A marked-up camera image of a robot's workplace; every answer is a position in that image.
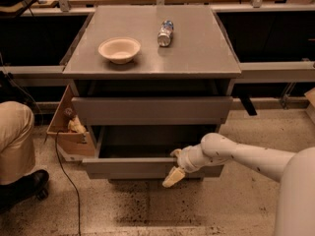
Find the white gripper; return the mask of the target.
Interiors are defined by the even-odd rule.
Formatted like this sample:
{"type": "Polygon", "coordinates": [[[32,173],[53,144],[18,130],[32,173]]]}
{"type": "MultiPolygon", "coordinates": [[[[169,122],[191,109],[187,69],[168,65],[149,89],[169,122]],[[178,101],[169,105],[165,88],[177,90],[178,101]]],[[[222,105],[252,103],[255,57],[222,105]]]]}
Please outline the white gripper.
{"type": "Polygon", "coordinates": [[[172,157],[177,157],[179,167],[172,167],[162,185],[170,188],[185,177],[186,173],[193,173],[200,170],[210,162],[210,158],[204,155],[200,145],[189,146],[183,149],[177,148],[170,153],[172,157]]]}

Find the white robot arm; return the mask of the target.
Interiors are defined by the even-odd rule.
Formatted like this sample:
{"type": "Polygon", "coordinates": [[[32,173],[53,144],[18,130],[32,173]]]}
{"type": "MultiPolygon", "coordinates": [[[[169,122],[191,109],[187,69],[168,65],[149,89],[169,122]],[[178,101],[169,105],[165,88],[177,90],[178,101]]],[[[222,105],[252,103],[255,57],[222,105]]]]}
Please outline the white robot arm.
{"type": "Polygon", "coordinates": [[[280,184],[274,236],[315,236],[315,147],[289,152],[236,143],[218,133],[195,146],[178,148],[162,185],[169,188],[186,174],[233,160],[280,184]]]}

